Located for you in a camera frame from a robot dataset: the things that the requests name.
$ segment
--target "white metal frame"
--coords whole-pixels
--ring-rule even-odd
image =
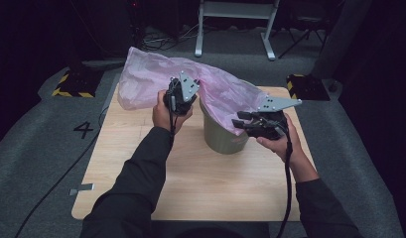
[[[231,2],[210,2],[201,0],[199,13],[199,34],[197,36],[196,57],[203,55],[203,17],[228,17],[228,18],[249,18],[267,19],[267,31],[261,33],[261,40],[269,60],[274,60],[274,52],[268,40],[271,27],[276,18],[277,8],[280,0],[274,0],[273,4],[251,4]]]

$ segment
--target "metal bracket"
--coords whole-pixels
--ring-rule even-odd
[[[181,71],[179,75],[179,81],[181,82],[182,95],[184,101],[190,101],[197,91],[200,89],[200,83],[197,80],[194,80],[184,71]]]
[[[302,104],[301,99],[288,99],[267,95],[258,107],[258,112],[277,112],[300,104]]]
[[[81,190],[94,190],[94,183],[81,184],[76,189],[72,188],[68,195],[76,195]]]

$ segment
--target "light wood tabletop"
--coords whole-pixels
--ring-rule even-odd
[[[289,98],[282,87],[259,87],[271,96]],[[242,151],[223,155],[213,151],[203,138],[203,113],[194,104],[194,114],[175,138],[167,160],[167,177],[153,220],[281,221],[287,189],[280,158],[249,138]],[[298,130],[302,147],[311,153],[295,108],[284,110]],[[95,201],[112,188],[123,163],[130,159],[153,127],[152,108],[126,111],[117,101],[117,88],[97,139],[82,184],[94,190],[79,191],[72,216],[84,218]],[[299,220],[294,181],[289,220]]]

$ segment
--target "black long-sleeved shirt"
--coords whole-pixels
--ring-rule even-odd
[[[115,185],[82,222],[80,237],[152,237],[151,213],[166,179],[170,132],[154,127],[125,162]],[[296,184],[301,221],[309,237],[361,237],[333,193],[320,180]]]

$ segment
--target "pink plastic bag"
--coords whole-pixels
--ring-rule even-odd
[[[267,95],[257,87],[219,68],[183,58],[166,58],[131,48],[119,79],[118,102],[125,110],[153,107],[157,92],[168,89],[170,78],[183,70],[200,81],[198,95],[211,118],[227,131],[240,135],[231,119],[238,111],[256,111]]]

